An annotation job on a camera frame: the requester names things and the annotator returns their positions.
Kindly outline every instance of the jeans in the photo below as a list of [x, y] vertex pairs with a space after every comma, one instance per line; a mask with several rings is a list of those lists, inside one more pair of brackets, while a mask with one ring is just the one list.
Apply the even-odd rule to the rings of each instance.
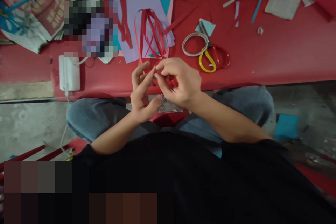
[[[260, 127], [274, 111], [273, 98], [265, 86], [220, 90], [213, 94], [212, 98], [245, 115]], [[78, 137], [92, 143], [129, 112], [124, 98], [83, 98], [70, 105], [66, 121]], [[130, 141], [146, 134], [162, 131], [187, 135], [199, 141], [215, 155], [221, 156], [220, 144], [223, 139], [208, 122], [193, 113], [173, 128], [160, 128], [155, 123], [145, 122], [134, 131]]]

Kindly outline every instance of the pixelated area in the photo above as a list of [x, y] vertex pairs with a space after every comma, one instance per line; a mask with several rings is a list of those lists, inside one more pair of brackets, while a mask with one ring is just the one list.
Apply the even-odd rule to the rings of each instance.
[[113, 36], [117, 34], [117, 22], [114, 25], [117, 5], [109, 6], [105, 2], [66, 3], [64, 39], [72, 46], [65, 46], [65, 57], [118, 56], [118, 48], [113, 43], [113, 38], [117, 37]]

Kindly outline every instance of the concrete floor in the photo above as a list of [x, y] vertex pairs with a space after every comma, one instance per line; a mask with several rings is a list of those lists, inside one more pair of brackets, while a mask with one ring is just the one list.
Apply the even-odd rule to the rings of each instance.
[[[299, 136], [309, 146], [319, 149], [325, 136], [336, 136], [336, 82], [268, 87], [276, 113], [299, 116]], [[36, 160], [59, 147], [67, 103], [0, 104], [0, 162], [20, 155], [44, 143], [48, 147], [30, 157]], [[264, 128], [272, 135], [274, 115]], [[68, 129], [64, 144], [75, 135]], [[54, 160], [65, 160], [62, 154]]]

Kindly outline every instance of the hand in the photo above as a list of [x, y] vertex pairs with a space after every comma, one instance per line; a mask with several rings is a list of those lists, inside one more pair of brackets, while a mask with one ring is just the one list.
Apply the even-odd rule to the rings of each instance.
[[149, 68], [149, 66], [150, 62], [146, 61], [139, 65], [132, 73], [131, 113], [132, 118], [139, 123], [149, 121], [163, 100], [163, 97], [159, 95], [153, 98], [150, 103], [148, 101], [148, 87], [151, 84], [155, 86], [153, 78], [156, 73], [156, 68], [154, 67], [148, 74], [143, 75], [143, 71]]
[[[180, 58], [164, 59], [160, 61], [156, 69], [161, 71], [161, 74], [155, 73], [154, 75], [164, 96], [179, 106], [191, 109], [202, 94], [200, 73]], [[176, 76], [178, 87], [169, 87], [166, 81], [168, 75]]]

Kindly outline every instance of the knee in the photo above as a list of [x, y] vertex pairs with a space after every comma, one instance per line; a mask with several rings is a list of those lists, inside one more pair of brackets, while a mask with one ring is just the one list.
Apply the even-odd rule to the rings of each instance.
[[82, 98], [80, 100], [72, 102], [66, 112], [66, 121], [72, 123], [74, 121], [77, 121], [78, 118], [83, 118], [89, 113], [88, 110], [91, 109], [91, 105], [94, 100], [96, 99]]
[[267, 91], [265, 86], [250, 86], [253, 102], [257, 103], [265, 113], [272, 114], [274, 112], [274, 102], [272, 95]]

